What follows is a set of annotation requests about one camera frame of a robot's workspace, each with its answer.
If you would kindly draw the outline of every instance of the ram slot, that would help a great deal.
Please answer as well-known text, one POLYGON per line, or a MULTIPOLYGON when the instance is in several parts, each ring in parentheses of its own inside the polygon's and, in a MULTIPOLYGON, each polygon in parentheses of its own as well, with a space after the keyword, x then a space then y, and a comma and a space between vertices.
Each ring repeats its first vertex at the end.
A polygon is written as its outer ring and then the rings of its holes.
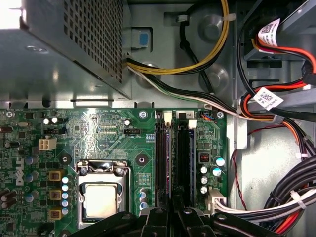
POLYGON ((188 130, 188 123, 186 121, 180 121, 178 123, 177 132, 176 175, 177 185, 183 189, 183 201, 185 206, 192 206, 190 200, 190 153, 190 134, 188 130))
POLYGON ((156 143, 155 143, 155 203, 162 207, 167 199, 167 133, 162 111, 156 112, 156 143))

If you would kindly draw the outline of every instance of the dell logo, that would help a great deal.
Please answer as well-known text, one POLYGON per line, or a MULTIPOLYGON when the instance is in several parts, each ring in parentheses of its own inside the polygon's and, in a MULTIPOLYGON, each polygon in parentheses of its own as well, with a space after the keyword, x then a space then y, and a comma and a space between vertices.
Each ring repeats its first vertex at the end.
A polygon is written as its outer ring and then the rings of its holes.
POLYGON ((15 185, 16 186, 23 186, 24 185, 24 180, 23 180, 23 170, 24 170, 24 159, 17 158, 16 160, 16 181, 15 185))

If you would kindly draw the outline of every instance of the power connector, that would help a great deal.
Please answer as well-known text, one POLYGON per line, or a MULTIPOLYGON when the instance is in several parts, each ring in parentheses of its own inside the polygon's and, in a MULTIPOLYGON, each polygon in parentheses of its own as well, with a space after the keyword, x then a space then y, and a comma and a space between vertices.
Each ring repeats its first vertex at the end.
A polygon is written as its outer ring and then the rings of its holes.
POLYGON ((216 201, 223 203, 226 205, 227 199, 224 197, 218 189, 212 189, 211 187, 208 188, 208 199, 205 201, 207 210, 211 213, 211 215, 217 212, 217 205, 216 201))

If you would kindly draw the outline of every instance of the red wire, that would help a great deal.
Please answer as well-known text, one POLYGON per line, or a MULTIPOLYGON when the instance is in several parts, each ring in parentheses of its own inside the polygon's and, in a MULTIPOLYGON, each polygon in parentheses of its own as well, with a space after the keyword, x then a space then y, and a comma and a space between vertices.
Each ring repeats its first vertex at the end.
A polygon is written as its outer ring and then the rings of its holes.
MULTIPOLYGON (((268 130, 268 129, 279 128, 279 127, 284 127, 284 125, 271 125, 271 126, 266 126, 266 127, 263 127, 263 128, 255 129, 255 130, 249 132, 248 136, 250 136, 251 134, 253 134, 255 132, 260 132, 262 130, 268 130)), ((245 201, 243 200, 240 184, 239 184, 239 181, 238 181, 236 156, 237 156, 237 150, 234 150, 233 153, 232 153, 232 161, 233 161, 234 168, 235 168, 235 183, 236 183, 236 187, 238 189, 238 195, 239 195, 241 204, 242 204, 243 208, 245 208, 245 210, 247 210, 247 206, 246 206, 245 201)))

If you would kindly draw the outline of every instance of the barcode label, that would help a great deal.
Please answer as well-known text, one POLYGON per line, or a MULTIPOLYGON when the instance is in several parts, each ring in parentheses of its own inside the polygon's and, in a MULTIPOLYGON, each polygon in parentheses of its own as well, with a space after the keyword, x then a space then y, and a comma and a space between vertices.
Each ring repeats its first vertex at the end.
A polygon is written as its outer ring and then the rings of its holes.
POLYGON ((277 47, 277 28, 280 24, 280 18, 263 27, 259 33, 259 39, 267 44, 277 47))
POLYGON ((266 110, 270 110, 283 102, 283 99, 262 87, 253 99, 266 110))

